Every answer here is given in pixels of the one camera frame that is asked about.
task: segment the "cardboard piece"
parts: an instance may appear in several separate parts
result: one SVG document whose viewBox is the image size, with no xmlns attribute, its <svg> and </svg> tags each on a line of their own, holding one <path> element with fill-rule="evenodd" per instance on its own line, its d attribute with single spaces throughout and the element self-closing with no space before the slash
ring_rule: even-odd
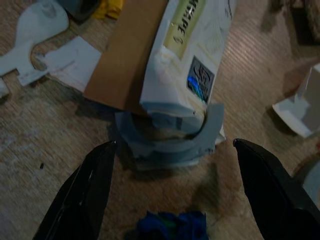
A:
<svg viewBox="0 0 320 240">
<path fill-rule="evenodd" d="M 313 66 L 295 95 L 272 107 L 295 133 L 307 138 L 320 130 L 320 63 Z"/>
<path fill-rule="evenodd" d="M 167 0 L 129 1 L 117 20 L 108 47 L 84 90 L 84 97 L 135 114 L 148 58 Z"/>
</svg>

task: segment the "yellow object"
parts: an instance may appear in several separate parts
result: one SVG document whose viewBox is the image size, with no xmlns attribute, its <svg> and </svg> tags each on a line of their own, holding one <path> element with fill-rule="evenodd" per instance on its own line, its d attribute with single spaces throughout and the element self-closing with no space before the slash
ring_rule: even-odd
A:
<svg viewBox="0 0 320 240">
<path fill-rule="evenodd" d="M 101 0 L 100 6 L 93 13 L 92 17 L 104 19 L 108 17 L 117 19 L 121 13 L 125 0 Z"/>
</svg>

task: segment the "white paper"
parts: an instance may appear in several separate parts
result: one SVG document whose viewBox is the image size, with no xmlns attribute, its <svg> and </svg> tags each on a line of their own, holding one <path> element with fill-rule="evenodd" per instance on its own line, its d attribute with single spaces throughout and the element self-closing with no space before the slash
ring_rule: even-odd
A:
<svg viewBox="0 0 320 240">
<path fill-rule="evenodd" d="M 83 93 L 100 56 L 98 50 L 77 36 L 58 50 L 48 52 L 41 61 L 49 68 L 50 75 Z M 60 62 L 67 64 L 57 68 Z"/>
<path fill-rule="evenodd" d="M 296 94 L 272 107 L 295 133 L 307 138 L 320 130 L 320 64 L 313 66 Z"/>
</svg>

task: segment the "white plastic piece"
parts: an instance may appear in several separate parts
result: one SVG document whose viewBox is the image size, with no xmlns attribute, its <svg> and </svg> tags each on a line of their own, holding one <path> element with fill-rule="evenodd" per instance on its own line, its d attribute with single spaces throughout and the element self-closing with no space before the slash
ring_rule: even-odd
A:
<svg viewBox="0 0 320 240">
<path fill-rule="evenodd" d="M 320 130 L 320 63 L 313 66 L 296 94 L 272 107 L 297 134 L 307 138 Z"/>
<path fill-rule="evenodd" d="M 5 82 L 3 81 L 3 79 L 0 77 L 0 99 L 8 94 L 9 94 L 9 90 Z"/>
<path fill-rule="evenodd" d="M 0 57 L 0 76 L 17 69 L 20 84 L 26 86 L 48 73 L 33 67 L 30 61 L 32 48 L 63 32 L 68 26 L 66 11 L 55 1 L 30 5 L 18 20 L 14 48 Z"/>
</svg>

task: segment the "curved gray plastic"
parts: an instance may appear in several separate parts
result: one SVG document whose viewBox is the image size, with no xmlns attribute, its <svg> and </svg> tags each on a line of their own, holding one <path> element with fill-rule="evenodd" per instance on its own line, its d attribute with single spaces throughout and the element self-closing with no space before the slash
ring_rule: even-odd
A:
<svg viewBox="0 0 320 240">
<path fill-rule="evenodd" d="M 205 122 L 199 133 L 190 140 L 149 141 L 136 129 L 130 112 L 117 112 L 117 128 L 136 158 L 138 170 L 164 169 L 195 165 L 199 157 L 215 150 L 215 141 L 224 119 L 224 106 L 207 107 Z"/>
</svg>

